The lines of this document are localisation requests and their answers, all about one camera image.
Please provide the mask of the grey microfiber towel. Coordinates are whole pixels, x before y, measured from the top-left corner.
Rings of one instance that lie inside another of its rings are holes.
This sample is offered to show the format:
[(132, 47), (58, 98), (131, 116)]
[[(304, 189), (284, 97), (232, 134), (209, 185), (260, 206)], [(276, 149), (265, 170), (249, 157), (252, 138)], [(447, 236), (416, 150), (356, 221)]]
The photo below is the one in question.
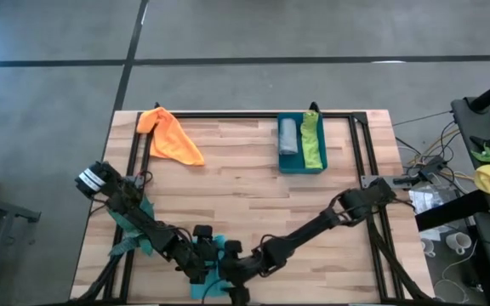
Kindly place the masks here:
[(283, 118), (279, 122), (279, 154), (294, 155), (298, 153), (296, 122), (293, 118)]

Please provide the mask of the black power strip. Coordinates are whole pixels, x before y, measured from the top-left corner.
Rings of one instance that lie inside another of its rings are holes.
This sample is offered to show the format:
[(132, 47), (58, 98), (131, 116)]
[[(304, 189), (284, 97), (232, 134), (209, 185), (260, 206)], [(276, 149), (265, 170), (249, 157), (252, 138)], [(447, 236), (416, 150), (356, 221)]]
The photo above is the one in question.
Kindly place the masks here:
[(442, 157), (434, 156), (418, 170), (417, 174), (422, 177), (428, 177), (431, 173), (438, 173), (446, 165), (447, 162)]

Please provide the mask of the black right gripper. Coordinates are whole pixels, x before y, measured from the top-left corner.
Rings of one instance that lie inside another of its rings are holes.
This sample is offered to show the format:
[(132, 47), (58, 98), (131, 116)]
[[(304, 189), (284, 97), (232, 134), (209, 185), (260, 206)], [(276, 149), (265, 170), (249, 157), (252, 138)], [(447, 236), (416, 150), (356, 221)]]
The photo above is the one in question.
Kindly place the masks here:
[(245, 283), (257, 275), (263, 275), (271, 267), (271, 261), (266, 255), (254, 255), (238, 258), (229, 254), (219, 262), (219, 277), (231, 284), (224, 289), (230, 296), (232, 304), (248, 304), (250, 293)]

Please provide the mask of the clear plastic bag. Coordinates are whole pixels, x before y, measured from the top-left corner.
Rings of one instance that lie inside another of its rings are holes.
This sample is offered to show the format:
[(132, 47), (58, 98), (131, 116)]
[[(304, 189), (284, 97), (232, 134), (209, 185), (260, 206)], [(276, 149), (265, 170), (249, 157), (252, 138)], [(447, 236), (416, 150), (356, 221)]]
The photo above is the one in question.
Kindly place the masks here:
[(452, 190), (437, 189), (431, 185), (426, 185), (408, 191), (408, 195), (415, 208), (415, 213), (420, 214), (451, 201), (454, 192)]

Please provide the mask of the black aluminium table frame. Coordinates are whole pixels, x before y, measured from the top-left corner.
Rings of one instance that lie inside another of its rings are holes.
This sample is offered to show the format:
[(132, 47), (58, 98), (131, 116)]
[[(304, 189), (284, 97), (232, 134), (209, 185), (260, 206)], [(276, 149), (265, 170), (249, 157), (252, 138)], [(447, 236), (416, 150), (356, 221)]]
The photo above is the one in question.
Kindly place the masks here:
[[(133, 174), (148, 151), (146, 138), (133, 136), (140, 112), (117, 111), (111, 123), (104, 160), (121, 173), (128, 170), (132, 147), (138, 148), (137, 157), (131, 157)], [(276, 116), (284, 110), (171, 112), (206, 165), (149, 159), (154, 178), (145, 192), (154, 202), (155, 217), (190, 232), (196, 224), (209, 224), (216, 235), (242, 241), (244, 255), (263, 234), (286, 235), (314, 218), (338, 192), (361, 187), (361, 176), (402, 172), (387, 110), (322, 110), (328, 168), (320, 174), (279, 173)], [(378, 303), (385, 296), (411, 298), (402, 278), (370, 245), (372, 220), (390, 240), (387, 245), (411, 280), (434, 297), (412, 208), (397, 202), (373, 218), (324, 232), (300, 247), (281, 270), (248, 281), (251, 302), (342, 304)], [(70, 298), (84, 294), (101, 273), (117, 232), (108, 212), (99, 210), (88, 219)], [(120, 260), (112, 293), (102, 291), (98, 300), (107, 296), (119, 303), (200, 303), (190, 299), (189, 281), (173, 263), (142, 251), (130, 260)]]

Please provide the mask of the lime green microfiber towel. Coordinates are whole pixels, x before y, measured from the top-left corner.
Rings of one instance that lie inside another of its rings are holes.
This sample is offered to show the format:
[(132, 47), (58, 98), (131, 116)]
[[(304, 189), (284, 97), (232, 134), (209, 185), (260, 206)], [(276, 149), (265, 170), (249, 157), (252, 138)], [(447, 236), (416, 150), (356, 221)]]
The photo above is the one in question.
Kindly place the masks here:
[(322, 159), (319, 149), (317, 133), (319, 114), (314, 110), (308, 110), (303, 114), (300, 125), (301, 144), (305, 167), (308, 169), (321, 169)]

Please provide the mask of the green artificial plant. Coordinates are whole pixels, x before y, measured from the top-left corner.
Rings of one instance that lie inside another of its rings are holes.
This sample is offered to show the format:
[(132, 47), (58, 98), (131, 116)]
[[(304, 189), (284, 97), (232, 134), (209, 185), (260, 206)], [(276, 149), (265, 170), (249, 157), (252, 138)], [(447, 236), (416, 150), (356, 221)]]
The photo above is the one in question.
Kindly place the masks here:
[(153, 254), (154, 249), (146, 235), (117, 212), (109, 210), (108, 213), (116, 221), (117, 226), (123, 230), (122, 240), (111, 249), (110, 256), (123, 255), (125, 252), (132, 251), (136, 248), (139, 248), (147, 256)]

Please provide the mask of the turquoise microfiber towel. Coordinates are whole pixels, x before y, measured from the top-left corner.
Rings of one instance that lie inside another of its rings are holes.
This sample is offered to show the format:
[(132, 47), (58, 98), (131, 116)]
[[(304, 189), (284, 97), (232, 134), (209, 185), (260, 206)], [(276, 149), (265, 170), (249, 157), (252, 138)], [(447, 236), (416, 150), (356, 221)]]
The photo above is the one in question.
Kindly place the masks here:
[[(224, 235), (215, 235), (213, 241), (218, 241), (224, 251), (224, 244), (226, 238)], [(212, 284), (190, 284), (190, 295), (192, 299), (202, 300), (204, 298), (221, 298), (223, 296), (227, 296), (227, 292), (225, 288), (230, 287), (231, 284), (222, 280), (219, 276), (219, 279)]]

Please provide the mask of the teal plastic basket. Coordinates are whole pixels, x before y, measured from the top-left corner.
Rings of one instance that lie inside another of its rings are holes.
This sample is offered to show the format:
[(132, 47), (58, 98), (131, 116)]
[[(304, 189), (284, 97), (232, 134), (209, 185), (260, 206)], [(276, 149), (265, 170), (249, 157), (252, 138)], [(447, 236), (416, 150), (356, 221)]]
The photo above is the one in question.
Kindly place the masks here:
[[(305, 167), (304, 157), (303, 157), (303, 149), (301, 144), (301, 132), (300, 125), (303, 121), (303, 114), (306, 111), (302, 112), (283, 112), (277, 115), (277, 152), (278, 152), (278, 168), (281, 173), (285, 174), (318, 174), (323, 172), (328, 167), (328, 158), (327, 158), (327, 149), (326, 149), (326, 141), (324, 135), (324, 126), (323, 126), (323, 116), (319, 114), (318, 124), (317, 124), (317, 133), (319, 139), (319, 149), (322, 159), (322, 168), (321, 169), (308, 169)], [(294, 155), (280, 155), (279, 154), (279, 122), (283, 118), (293, 118), (296, 122), (296, 130), (297, 130), (297, 141), (298, 141), (298, 153)]]

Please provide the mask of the black desk crossbar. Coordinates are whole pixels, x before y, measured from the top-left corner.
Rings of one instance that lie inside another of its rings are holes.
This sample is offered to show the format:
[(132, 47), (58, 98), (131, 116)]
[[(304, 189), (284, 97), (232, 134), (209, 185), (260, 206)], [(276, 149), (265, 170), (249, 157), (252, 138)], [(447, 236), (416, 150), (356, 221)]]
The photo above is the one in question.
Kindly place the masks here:
[(489, 211), (486, 194), (475, 190), (415, 216), (419, 232)]

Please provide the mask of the white mug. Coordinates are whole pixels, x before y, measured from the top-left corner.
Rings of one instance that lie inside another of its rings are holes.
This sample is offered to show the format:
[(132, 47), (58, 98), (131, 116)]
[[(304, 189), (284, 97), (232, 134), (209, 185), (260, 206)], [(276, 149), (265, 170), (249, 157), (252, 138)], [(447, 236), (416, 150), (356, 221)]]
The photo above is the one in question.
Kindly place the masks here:
[(447, 246), (458, 255), (464, 255), (465, 252), (472, 246), (471, 238), (467, 234), (461, 232), (447, 235), (445, 242)]
[(434, 242), (427, 238), (422, 238), (420, 241), (424, 255), (428, 258), (434, 258), (436, 256)]

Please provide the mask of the orange microfiber towel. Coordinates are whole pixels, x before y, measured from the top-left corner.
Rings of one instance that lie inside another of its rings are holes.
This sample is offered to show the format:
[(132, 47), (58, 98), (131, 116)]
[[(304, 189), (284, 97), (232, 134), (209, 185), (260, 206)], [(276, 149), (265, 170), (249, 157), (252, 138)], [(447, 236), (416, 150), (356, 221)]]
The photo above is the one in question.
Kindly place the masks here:
[(187, 136), (177, 118), (163, 107), (142, 113), (136, 132), (153, 132), (151, 156), (172, 159), (187, 166), (205, 165), (202, 153)]

